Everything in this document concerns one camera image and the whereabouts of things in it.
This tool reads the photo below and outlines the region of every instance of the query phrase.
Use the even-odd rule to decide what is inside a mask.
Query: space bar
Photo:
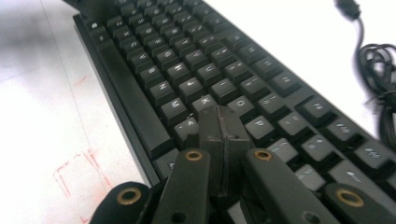
[[[98,55],[148,156],[163,154],[173,141],[116,46],[108,44]]]

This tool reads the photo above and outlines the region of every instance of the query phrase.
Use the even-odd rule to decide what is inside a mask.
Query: keyboard
[[[74,17],[151,186],[170,175],[199,111],[233,110],[256,147],[311,190],[359,188],[396,216],[396,154],[200,0],[116,1],[107,21]]]

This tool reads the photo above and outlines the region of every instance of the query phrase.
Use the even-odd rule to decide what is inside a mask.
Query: keyboard cable
[[[335,0],[337,8],[359,27],[359,40],[355,48],[355,63],[366,88],[374,95],[369,100],[377,100],[380,105],[378,134],[381,141],[396,150],[396,64],[391,44],[368,44],[362,47],[364,25],[361,10],[353,0]]]

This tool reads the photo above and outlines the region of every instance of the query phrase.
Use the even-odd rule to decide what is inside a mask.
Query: white desk surface
[[[356,26],[332,0],[206,2],[376,135],[352,66]],[[396,44],[396,2],[360,4],[364,43]],[[143,181],[78,38],[76,13],[61,0],[0,0],[4,223],[88,223],[111,188]]]

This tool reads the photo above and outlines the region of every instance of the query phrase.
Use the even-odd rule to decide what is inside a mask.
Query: brass ring
[[[132,192],[134,194],[133,197],[131,198],[125,198],[125,194]],[[128,189],[123,189],[120,191],[120,193],[117,195],[117,202],[122,205],[130,205],[133,204],[137,201],[139,201],[140,197],[142,197],[142,192],[140,192],[140,189],[138,188],[128,188]]]
[[[335,192],[335,195],[337,196],[338,200],[341,202],[352,206],[352,207],[363,207],[364,206],[364,200],[361,196],[359,196],[357,193],[347,190],[347,189],[339,189]],[[345,197],[345,195],[351,197],[353,200],[349,200],[348,198]]]
[[[272,159],[272,154],[264,150],[256,150],[254,156],[261,161],[270,161]]]
[[[199,152],[199,151],[195,151],[195,150],[189,151],[189,152],[186,154],[186,159],[189,160],[189,161],[198,161],[198,160],[200,160],[202,157],[203,157],[202,153]]]

